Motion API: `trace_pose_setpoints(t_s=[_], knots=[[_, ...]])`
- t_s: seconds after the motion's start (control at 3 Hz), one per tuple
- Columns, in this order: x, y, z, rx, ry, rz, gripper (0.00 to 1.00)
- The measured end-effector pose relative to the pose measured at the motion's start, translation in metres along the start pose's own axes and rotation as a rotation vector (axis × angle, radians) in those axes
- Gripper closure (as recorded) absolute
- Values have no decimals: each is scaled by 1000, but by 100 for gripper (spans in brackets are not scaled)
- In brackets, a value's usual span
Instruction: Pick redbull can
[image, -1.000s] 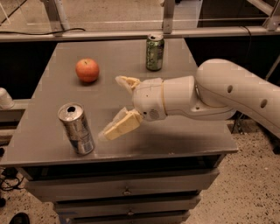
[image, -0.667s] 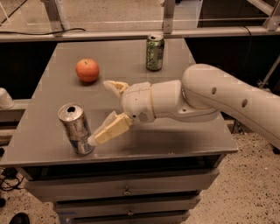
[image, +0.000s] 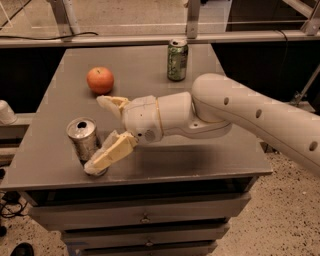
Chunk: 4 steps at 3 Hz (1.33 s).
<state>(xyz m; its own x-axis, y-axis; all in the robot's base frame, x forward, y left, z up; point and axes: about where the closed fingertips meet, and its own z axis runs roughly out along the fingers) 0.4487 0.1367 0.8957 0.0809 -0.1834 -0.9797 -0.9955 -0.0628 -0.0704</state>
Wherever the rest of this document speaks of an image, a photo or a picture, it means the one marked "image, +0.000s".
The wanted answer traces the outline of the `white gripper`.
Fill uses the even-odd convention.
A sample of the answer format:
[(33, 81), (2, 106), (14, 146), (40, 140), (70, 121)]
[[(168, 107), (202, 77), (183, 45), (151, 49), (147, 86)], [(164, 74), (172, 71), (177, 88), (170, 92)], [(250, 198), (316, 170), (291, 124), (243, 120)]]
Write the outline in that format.
[(136, 98), (98, 96), (100, 107), (120, 119), (128, 132), (112, 131), (93, 156), (84, 164), (88, 175), (99, 176), (112, 164), (125, 158), (139, 144), (158, 142), (163, 137), (157, 99), (154, 96)]

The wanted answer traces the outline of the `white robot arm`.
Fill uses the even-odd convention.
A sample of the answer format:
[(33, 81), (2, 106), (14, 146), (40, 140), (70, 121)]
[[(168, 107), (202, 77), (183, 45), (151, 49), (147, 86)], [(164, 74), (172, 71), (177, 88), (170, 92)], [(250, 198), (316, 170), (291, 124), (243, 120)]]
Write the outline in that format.
[(99, 96), (98, 104), (122, 121), (84, 165), (96, 175), (133, 152), (137, 145), (169, 135), (205, 139), (225, 135), (236, 124), (305, 169), (320, 172), (320, 118), (274, 100), (220, 74), (196, 78), (189, 92), (128, 100)]

